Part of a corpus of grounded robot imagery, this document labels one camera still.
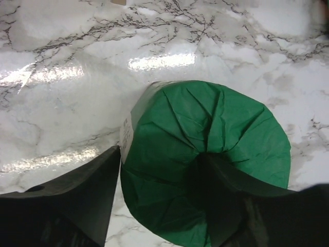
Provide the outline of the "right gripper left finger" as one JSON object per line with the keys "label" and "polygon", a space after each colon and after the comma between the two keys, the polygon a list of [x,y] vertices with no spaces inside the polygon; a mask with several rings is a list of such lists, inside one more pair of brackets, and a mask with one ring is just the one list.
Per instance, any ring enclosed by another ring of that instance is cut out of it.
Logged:
{"label": "right gripper left finger", "polygon": [[1,195],[1,246],[104,246],[120,148],[25,192]]}

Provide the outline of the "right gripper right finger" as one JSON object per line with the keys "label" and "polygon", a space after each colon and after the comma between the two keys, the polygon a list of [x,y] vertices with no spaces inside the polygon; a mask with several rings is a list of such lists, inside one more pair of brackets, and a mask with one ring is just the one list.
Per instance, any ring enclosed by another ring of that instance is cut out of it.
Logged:
{"label": "right gripper right finger", "polygon": [[327,184],[292,191],[218,154],[202,154],[197,163],[212,246],[328,246]]}

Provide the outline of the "green roll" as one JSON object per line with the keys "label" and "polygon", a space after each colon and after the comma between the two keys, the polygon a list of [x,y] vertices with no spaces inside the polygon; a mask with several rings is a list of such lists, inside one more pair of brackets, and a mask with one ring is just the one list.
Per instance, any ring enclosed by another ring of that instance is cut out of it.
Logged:
{"label": "green roll", "polygon": [[290,143],[262,103],[204,81],[153,83],[123,124],[121,186],[132,216],[180,246],[210,246],[203,153],[287,188]]}

